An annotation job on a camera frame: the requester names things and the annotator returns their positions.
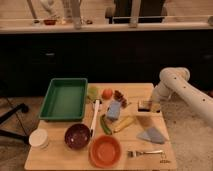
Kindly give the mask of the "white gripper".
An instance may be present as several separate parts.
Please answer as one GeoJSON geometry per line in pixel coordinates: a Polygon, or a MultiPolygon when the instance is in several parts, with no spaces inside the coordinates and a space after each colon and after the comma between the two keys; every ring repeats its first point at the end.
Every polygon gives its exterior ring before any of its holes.
{"type": "MultiPolygon", "coordinates": [[[[169,92],[167,90],[155,87],[151,95],[151,112],[159,113],[161,110],[160,102],[167,100],[169,97],[169,92]]],[[[138,101],[138,112],[145,112],[144,101],[138,101]]]]}

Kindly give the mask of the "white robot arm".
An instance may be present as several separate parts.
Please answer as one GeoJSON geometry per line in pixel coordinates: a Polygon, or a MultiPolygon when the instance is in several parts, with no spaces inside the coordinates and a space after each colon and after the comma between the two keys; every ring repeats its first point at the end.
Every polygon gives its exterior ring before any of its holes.
{"type": "Polygon", "coordinates": [[[169,100],[176,93],[209,126],[213,127],[213,97],[205,94],[189,83],[190,71],[185,67],[166,67],[159,73],[160,81],[154,87],[151,96],[144,103],[149,107],[169,100]]]}

